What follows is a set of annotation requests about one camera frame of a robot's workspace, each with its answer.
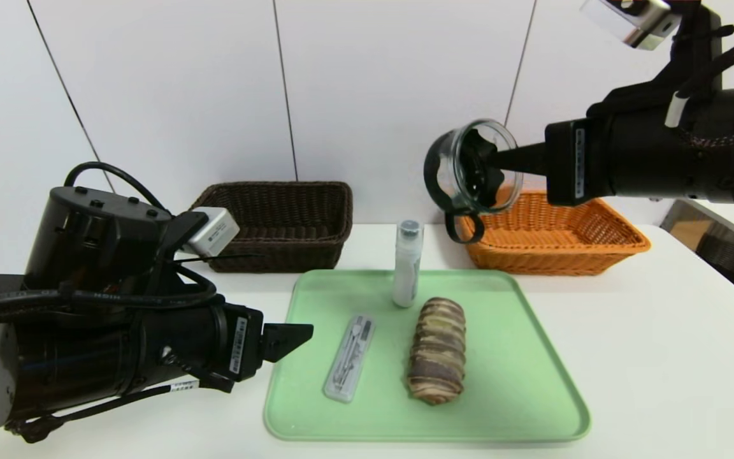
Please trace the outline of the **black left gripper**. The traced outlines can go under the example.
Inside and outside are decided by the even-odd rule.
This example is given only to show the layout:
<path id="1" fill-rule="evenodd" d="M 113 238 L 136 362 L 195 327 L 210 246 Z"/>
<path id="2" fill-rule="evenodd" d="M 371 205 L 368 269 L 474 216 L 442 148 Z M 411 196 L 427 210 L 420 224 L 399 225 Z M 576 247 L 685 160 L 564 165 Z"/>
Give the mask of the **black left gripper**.
<path id="1" fill-rule="evenodd" d="M 312 324 L 266 323 L 242 305 L 218 303 L 141 314 L 136 376 L 140 388 L 192 375 L 230 392 L 265 362 L 276 363 L 309 342 Z M 257 357 L 262 331 L 262 360 Z"/>

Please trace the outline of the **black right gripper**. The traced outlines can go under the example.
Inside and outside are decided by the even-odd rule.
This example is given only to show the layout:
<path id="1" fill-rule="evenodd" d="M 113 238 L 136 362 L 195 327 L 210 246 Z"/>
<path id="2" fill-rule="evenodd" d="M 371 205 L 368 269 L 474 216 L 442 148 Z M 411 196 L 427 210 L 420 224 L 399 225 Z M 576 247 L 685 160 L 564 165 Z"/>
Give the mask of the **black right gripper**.
<path id="1" fill-rule="evenodd" d="M 545 143 L 499 149 L 470 131 L 461 166 L 474 196 L 521 191 L 518 173 L 545 175 L 549 202 L 577 206 L 608 196 L 684 198 L 689 151 L 665 125 L 672 88 L 618 88 L 581 119 L 551 123 Z"/>

